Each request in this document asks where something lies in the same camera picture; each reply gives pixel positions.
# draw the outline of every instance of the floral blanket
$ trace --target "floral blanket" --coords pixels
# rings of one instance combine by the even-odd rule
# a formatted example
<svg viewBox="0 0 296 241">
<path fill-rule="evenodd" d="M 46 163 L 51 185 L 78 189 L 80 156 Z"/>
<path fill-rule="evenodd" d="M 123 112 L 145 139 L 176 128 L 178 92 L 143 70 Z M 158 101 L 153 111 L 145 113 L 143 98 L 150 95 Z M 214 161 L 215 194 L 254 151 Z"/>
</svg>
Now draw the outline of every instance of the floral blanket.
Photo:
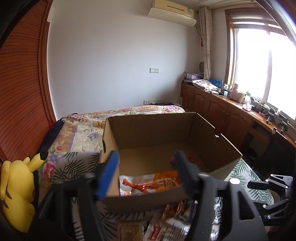
<svg viewBox="0 0 296 241">
<path fill-rule="evenodd" d="M 145 105 L 121 110 L 108 110 L 86 114 L 68 115 L 48 157 L 39 171 L 39 203 L 51 186 L 58 160 L 68 152 L 100 151 L 102 149 L 105 120 L 117 115 L 145 115 L 185 112 L 178 106 Z"/>
</svg>

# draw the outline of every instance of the air conditioner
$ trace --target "air conditioner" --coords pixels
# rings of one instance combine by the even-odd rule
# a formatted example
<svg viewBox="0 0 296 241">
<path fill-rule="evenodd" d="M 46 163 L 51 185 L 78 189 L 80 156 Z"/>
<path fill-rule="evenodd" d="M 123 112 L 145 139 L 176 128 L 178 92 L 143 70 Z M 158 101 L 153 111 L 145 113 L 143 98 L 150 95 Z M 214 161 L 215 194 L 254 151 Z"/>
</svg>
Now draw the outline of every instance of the air conditioner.
<svg viewBox="0 0 296 241">
<path fill-rule="evenodd" d="M 150 9 L 148 16 L 190 27 L 196 24 L 196 20 L 193 18 L 193 9 L 167 0 L 153 0 L 152 8 Z"/>
</svg>

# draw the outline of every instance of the ceiling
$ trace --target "ceiling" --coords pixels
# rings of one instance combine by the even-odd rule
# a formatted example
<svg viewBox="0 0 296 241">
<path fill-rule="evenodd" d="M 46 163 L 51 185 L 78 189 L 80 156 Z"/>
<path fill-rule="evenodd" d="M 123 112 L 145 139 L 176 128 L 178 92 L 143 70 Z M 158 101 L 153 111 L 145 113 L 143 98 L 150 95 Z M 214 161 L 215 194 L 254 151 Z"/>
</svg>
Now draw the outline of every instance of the ceiling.
<svg viewBox="0 0 296 241">
<path fill-rule="evenodd" d="M 198 10 L 203 6 L 213 7 L 224 3 L 242 2 L 242 0 L 169 0 L 171 2 L 179 3 L 188 8 Z"/>
</svg>

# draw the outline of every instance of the pikachu plush toy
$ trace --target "pikachu plush toy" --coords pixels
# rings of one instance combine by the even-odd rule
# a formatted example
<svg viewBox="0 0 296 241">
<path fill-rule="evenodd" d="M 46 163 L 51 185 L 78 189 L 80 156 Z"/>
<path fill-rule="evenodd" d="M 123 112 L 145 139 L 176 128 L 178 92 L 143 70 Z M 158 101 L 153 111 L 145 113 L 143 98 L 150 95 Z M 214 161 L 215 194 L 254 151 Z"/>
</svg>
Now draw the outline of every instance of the pikachu plush toy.
<svg viewBox="0 0 296 241">
<path fill-rule="evenodd" d="M 43 164 L 40 154 L 30 161 L 5 161 L 1 170 L 0 198 L 3 212 L 10 224 L 23 233 L 27 233 L 35 216 L 31 202 L 34 200 L 33 171 Z"/>
</svg>

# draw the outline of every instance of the window pane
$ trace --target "window pane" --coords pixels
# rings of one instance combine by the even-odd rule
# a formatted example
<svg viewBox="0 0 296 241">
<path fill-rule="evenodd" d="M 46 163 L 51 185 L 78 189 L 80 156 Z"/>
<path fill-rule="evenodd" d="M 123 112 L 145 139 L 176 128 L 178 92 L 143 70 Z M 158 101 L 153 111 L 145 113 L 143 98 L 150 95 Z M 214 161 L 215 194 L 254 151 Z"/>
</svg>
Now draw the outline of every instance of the window pane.
<svg viewBox="0 0 296 241">
<path fill-rule="evenodd" d="M 287 36 L 270 33 L 272 52 L 271 84 L 267 102 L 296 117 L 296 48 Z"/>
<path fill-rule="evenodd" d="M 265 30 L 240 28 L 237 36 L 237 78 L 242 92 L 263 98 L 269 56 L 269 35 Z"/>
</svg>

